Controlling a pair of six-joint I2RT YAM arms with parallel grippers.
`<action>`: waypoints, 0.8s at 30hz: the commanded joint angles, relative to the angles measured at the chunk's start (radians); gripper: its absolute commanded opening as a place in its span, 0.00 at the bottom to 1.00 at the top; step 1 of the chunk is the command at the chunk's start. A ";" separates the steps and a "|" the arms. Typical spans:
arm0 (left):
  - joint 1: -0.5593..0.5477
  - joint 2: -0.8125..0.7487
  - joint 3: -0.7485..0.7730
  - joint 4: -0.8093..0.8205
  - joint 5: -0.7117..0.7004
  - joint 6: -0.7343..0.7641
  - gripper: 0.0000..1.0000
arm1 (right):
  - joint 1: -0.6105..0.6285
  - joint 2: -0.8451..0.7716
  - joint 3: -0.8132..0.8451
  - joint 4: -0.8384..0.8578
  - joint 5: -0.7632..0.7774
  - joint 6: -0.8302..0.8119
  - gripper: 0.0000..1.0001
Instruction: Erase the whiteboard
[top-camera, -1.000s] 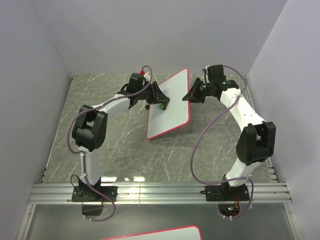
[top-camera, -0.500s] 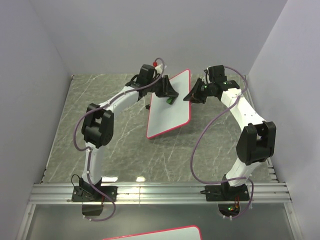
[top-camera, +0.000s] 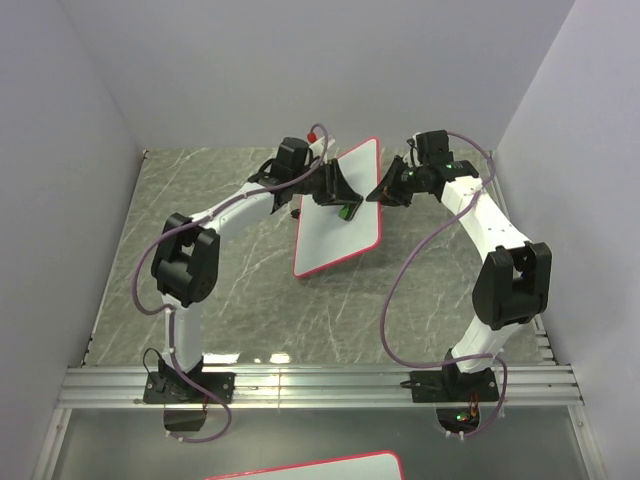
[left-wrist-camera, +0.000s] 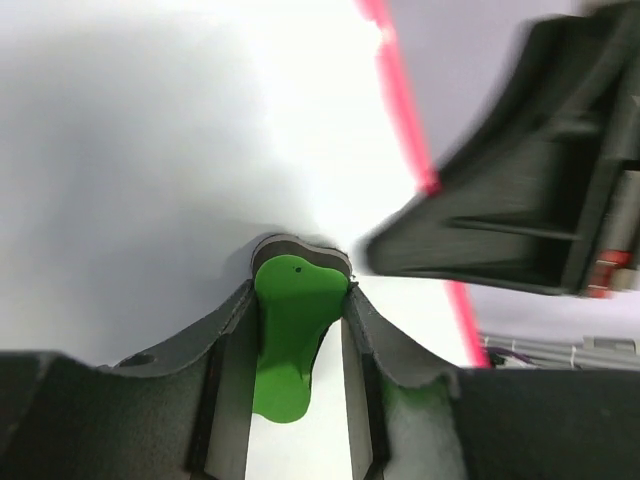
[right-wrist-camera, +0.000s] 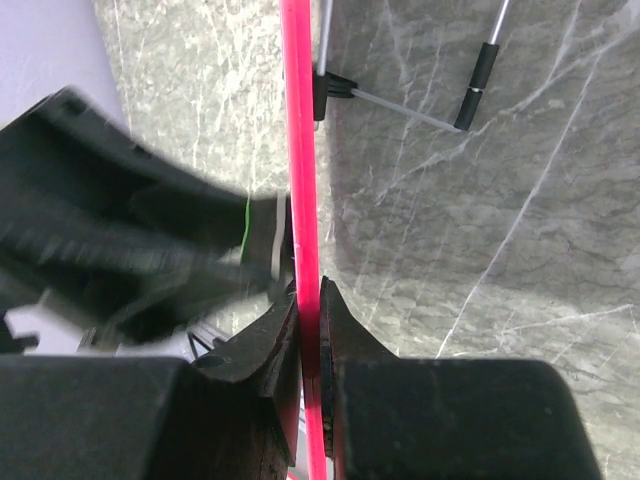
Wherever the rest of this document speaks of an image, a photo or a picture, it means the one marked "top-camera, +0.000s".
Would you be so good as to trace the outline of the green whiteboard eraser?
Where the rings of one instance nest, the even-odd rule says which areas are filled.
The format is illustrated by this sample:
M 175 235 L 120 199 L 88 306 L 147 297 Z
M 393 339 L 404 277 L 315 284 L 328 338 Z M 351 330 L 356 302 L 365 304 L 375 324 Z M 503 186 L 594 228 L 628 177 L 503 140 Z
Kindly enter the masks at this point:
M 351 221 L 357 209 L 358 207 L 355 204 L 344 205 L 339 211 L 339 218 L 344 221 Z

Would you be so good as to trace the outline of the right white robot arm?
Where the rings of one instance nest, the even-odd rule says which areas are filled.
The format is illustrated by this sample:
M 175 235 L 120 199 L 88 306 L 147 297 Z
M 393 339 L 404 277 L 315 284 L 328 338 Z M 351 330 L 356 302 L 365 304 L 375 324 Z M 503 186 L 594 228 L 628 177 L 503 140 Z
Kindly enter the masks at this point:
M 441 386 L 455 400 L 477 385 L 475 374 L 489 368 L 506 342 L 548 305 L 552 254 L 534 243 L 505 216 L 468 161 L 410 166 L 394 157 L 369 202 L 408 206 L 428 193 L 451 212 L 473 242 L 482 267 L 472 291 L 474 317 L 442 366 Z

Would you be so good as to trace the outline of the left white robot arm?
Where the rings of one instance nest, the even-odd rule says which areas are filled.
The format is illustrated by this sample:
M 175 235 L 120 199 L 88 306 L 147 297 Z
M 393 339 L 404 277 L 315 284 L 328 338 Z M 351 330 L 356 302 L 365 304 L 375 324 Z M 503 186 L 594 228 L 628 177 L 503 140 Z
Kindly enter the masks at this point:
M 158 239 L 151 274 L 162 295 L 165 347 L 158 361 L 159 379 L 180 402 L 199 394 L 215 398 L 203 371 L 201 303 L 212 293 L 223 244 L 286 205 L 295 195 L 309 195 L 320 207 L 338 207 L 351 221 L 364 202 L 336 159 L 323 162 L 310 150 L 301 160 L 267 160 L 232 196 L 218 205 L 185 216 L 171 215 Z

